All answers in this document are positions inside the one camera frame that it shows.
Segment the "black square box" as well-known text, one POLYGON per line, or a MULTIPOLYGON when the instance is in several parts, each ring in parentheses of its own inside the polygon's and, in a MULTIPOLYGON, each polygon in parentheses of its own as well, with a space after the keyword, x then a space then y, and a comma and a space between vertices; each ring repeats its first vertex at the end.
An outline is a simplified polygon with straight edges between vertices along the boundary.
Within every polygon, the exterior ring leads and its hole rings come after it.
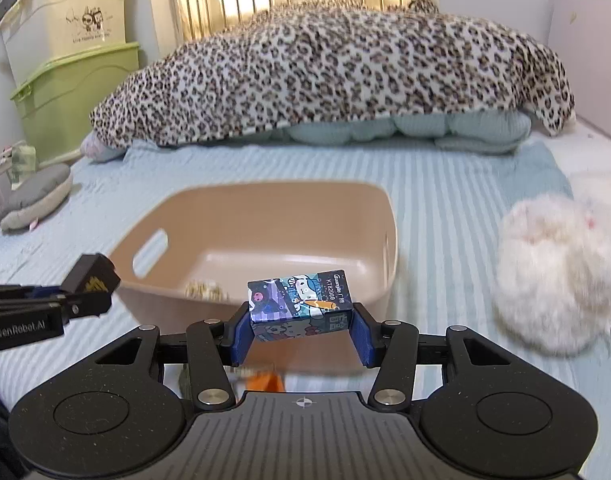
POLYGON ((97 252, 81 255, 60 288, 63 295, 80 292, 111 292, 113 295, 120 283, 111 260, 97 252))

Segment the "yellow floral fabric scrunchie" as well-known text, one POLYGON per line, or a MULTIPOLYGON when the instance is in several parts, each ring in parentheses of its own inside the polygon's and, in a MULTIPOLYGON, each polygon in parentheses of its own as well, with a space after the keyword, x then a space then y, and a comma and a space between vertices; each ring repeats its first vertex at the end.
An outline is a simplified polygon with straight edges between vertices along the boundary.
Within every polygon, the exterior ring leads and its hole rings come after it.
POLYGON ((185 296, 206 302, 227 302, 228 293, 214 281, 190 281, 185 287, 185 296))

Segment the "cartoon printed card box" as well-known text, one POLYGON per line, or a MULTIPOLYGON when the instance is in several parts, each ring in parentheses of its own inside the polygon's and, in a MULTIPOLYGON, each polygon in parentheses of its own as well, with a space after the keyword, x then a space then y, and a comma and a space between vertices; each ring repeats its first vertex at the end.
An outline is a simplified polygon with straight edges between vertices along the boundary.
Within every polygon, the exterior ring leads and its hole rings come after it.
POLYGON ((353 301, 345 271, 334 270, 251 281, 248 310, 255 337, 269 342, 347 330, 353 301))

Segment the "orange knitted sock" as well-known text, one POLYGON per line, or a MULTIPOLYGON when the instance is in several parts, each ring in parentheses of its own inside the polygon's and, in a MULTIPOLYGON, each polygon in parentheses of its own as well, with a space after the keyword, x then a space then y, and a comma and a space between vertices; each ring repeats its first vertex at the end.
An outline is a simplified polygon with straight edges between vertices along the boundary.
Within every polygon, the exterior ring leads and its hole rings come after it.
POLYGON ((284 392, 282 377, 275 372, 258 372, 246 379, 246 389, 250 391, 284 392))

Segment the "beige plastic storage basket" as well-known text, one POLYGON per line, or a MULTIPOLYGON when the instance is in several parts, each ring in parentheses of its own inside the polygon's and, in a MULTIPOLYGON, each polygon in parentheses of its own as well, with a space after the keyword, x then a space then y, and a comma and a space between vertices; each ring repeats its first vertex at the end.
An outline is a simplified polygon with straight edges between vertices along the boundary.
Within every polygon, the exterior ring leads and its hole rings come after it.
POLYGON ((343 270, 353 300, 387 318, 398 266, 398 229, 377 185, 340 181, 199 186, 172 195, 142 218, 110 256, 118 295, 140 324, 183 333, 204 318, 230 318, 247 285, 343 270), (227 302, 185 296, 214 281, 227 302))

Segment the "grey plush cushion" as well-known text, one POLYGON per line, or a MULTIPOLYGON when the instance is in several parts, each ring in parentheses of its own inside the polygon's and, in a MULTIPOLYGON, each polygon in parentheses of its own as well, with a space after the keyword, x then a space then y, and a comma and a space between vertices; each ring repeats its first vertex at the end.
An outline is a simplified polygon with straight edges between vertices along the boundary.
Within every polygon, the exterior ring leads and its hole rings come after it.
POLYGON ((52 214, 70 195, 73 174, 66 164, 46 167, 25 180, 0 205, 0 229, 28 229, 52 214))

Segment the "blue striped bed quilt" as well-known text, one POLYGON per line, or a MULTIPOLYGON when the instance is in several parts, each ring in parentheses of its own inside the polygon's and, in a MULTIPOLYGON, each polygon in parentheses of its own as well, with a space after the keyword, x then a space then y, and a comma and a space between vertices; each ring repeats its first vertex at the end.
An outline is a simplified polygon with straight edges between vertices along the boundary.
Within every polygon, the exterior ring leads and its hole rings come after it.
MULTIPOLYGON (((542 193, 572 196, 574 172, 554 145, 533 141, 506 156, 442 151, 403 136, 334 148, 222 142, 164 150, 138 142, 112 162, 77 162, 69 198, 36 229, 0 232, 0 284, 59 284, 81 255, 110 258, 142 218, 190 188, 284 181, 377 185, 389 195, 398 229, 387 318, 426 334, 466 325, 577 390, 598 418, 583 476, 611 479, 611 342, 599 340, 567 358, 550 356, 505 332, 493 307, 506 212, 542 193)), ((138 325, 116 292, 106 314, 73 321, 60 337, 0 352, 0 400, 13 406, 138 325)))

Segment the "small pink plush item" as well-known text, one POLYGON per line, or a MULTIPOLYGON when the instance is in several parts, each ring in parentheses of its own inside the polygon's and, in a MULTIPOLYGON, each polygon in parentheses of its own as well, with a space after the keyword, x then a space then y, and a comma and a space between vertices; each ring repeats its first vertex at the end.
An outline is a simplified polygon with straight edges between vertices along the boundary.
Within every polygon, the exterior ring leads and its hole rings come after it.
POLYGON ((122 157, 126 149, 109 148, 98 139, 96 133, 90 132, 85 136, 80 146, 80 152, 84 157, 92 159, 93 162, 110 162, 110 160, 122 157))

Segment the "white fluffy plush toy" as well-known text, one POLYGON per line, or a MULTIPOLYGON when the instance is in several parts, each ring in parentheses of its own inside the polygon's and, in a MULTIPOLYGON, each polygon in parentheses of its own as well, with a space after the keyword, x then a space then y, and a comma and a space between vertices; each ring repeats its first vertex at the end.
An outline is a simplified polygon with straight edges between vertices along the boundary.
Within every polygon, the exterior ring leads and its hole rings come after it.
POLYGON ((493 307, 505 332, 550 356, 611 339, 611 174, 542 193, 499 226, 493 307))

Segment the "green plastic storage bin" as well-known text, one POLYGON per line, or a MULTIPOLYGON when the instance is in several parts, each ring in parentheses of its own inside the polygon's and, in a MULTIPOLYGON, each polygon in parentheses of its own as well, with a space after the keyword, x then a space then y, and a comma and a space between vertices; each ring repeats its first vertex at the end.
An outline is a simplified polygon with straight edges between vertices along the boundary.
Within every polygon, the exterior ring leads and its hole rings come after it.
POLYGON ((112 44, 74 53, 40 66, 10 100, 37 165, 70 162, 92 126, 89 114, 139 68, 139 44, 112 44))

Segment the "light green quilted pillow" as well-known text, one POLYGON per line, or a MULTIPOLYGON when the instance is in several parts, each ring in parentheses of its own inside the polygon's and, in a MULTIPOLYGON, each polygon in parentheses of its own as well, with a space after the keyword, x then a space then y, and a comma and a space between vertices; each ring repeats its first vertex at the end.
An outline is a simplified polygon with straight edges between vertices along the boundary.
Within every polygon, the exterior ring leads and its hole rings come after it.
POLYGON ((385 140, 403 134, 430 141, 442 150, 506 154, 526 140, 528 115, 511 110, 381 117, 363 122, 310 122, 232 138, 232 143, 299 142, 318 146, 385 140))

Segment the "cream plastic storage bin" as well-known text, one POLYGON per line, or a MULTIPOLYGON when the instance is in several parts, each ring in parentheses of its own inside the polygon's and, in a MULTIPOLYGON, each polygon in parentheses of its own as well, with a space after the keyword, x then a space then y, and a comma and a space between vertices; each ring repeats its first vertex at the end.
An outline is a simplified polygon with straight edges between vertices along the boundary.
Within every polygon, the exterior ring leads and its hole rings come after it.
POLYGON ((0 36, 22 84, 55 58, 124 44, 125 0, 17 0, 0 18, 0 36))

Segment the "leopard print blanket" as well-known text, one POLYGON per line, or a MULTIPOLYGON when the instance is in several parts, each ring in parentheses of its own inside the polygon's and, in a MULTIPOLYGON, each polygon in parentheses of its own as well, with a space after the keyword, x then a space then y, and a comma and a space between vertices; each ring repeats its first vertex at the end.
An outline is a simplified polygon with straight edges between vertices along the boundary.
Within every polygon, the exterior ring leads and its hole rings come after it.
POLYGON ((96 138, 206 143, 323 122, 527 110, 550 134, 575 112, 559 56, 505 25, 351 0, 274 6, 130 74, 90 113, 96 138))

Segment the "pink headboard panel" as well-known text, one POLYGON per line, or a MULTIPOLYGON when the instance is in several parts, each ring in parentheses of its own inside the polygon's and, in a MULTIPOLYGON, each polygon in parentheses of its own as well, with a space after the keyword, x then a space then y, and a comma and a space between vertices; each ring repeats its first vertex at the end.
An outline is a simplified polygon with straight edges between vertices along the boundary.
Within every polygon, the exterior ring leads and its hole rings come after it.
POLYGON ((554 0, 548 45, 575 94, 575 114, 611 138, 611 0, 554 0))

